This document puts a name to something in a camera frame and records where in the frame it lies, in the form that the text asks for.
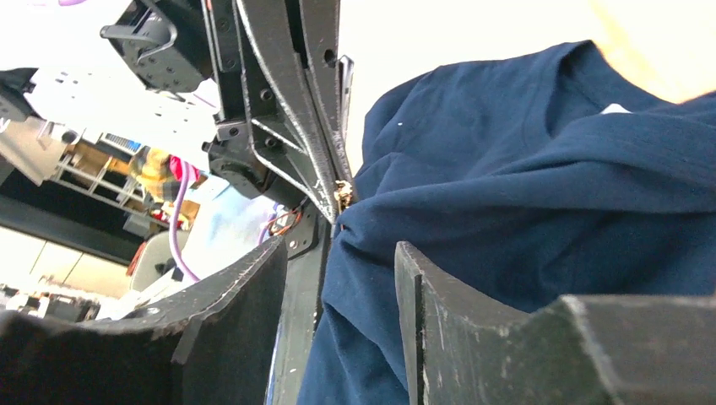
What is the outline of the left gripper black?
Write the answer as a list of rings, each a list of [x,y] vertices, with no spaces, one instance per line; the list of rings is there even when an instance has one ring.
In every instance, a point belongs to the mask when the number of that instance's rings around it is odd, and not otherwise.
[[[335,182],[351,179],[342,138],[339,3],[204,1],[218,84],[212,174],[242,196],[311,203],[330,223]]]

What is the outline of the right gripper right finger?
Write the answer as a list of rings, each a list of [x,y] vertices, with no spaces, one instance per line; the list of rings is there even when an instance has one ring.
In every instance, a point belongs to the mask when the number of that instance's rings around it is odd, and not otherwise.
[[[407,242],[395,287],[413,404],[712,404],[712,297],[564,295],[527,314]]]

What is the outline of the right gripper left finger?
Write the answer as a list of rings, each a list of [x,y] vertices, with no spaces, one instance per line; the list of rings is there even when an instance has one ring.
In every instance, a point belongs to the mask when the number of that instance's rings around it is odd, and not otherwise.
[[[287,270],[274,237],[118,321],[1,314],[4,404],[261,404]]]

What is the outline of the navy blue garment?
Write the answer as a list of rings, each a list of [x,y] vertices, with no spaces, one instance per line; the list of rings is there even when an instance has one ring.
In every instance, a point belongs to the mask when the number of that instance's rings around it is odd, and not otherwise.
[[[412,78],[366,115],[362,154],[300,404],[409,401],[400,241],[525,312],[715,290],[715,95],[661,100],[591,41]]]

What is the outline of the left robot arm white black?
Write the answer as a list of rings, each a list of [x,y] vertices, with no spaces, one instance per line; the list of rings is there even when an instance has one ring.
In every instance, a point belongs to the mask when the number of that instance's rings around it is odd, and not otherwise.
[[[334,221],[352,182],[339,16],[337,1],[4,1],[1,117],[162,149]]]

